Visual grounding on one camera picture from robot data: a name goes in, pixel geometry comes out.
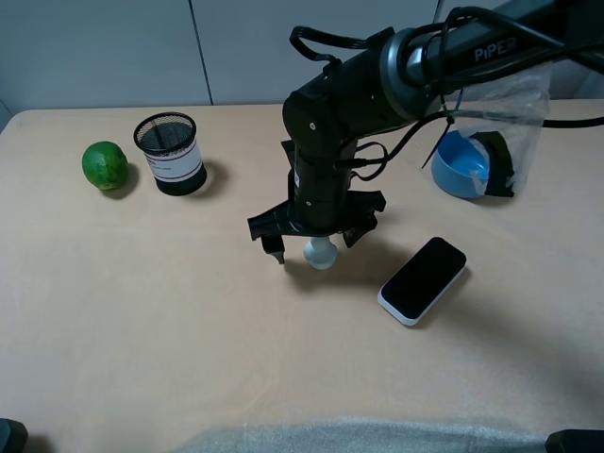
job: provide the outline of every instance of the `table surface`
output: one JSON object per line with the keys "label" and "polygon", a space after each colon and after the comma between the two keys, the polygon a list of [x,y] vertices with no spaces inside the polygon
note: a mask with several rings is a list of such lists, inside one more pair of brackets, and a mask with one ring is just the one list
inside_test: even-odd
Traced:
{"label": "table surface", "polygon": [[[213,178],[186,197],[157,190],[132,141],[163,110],[27,111],[0,135],[0,416],[38,451],[161,452],[338,416],[604,428],[604,127],[545,130],[510,203],[441,192],[419,171],[443,125],[427,127],[355,182],[386,211],[321,273],[304,239],[285,238],[279,266],[247,229],[286,196],[280,106],[178,108]],[[550,116],[603,114],[573,100]],[[103,140],[135,166],[112,195],[80,168]],[[468,272],[406,328],[378,288],[433,236]]]}

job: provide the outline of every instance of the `white label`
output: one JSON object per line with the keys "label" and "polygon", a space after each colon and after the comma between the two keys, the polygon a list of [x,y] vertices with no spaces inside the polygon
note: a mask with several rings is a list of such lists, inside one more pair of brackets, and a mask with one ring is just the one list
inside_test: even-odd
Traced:
{"label": "white label", "polygon": [[170,156],[153,156],[144,153],[153,175],[160,181],[180,182],[189,179],[202,165],[197,141],[179,153]]}

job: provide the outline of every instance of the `smartphone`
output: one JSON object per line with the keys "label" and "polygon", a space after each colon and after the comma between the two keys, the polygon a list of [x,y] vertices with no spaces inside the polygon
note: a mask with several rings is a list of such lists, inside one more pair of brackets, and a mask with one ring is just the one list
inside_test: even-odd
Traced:
{"label": "smartphone", "polygon": [[382,286],[377,300],[405,326],[414,326],[461,275],[465,261],[443,238],[432,238]]}

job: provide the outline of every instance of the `black phone screen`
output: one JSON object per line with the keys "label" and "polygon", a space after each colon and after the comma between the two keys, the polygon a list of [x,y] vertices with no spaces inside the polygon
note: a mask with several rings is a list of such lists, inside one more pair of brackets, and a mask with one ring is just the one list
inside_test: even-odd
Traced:
{"label": "black phone screen", "polygon": [[465,255],[432,238],[382,288],[382,297],[409,319],[417,319],[465,266]]}

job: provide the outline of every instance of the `gray cloth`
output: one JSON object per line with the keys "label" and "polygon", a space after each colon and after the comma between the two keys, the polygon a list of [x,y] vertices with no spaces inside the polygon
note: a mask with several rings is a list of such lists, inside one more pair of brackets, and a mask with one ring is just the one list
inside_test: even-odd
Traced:
{"label": "gray cloth", "polygon": [[545,453],[545,438],[482,427],[346,419],[316,425],[216,428],[174,453]]}

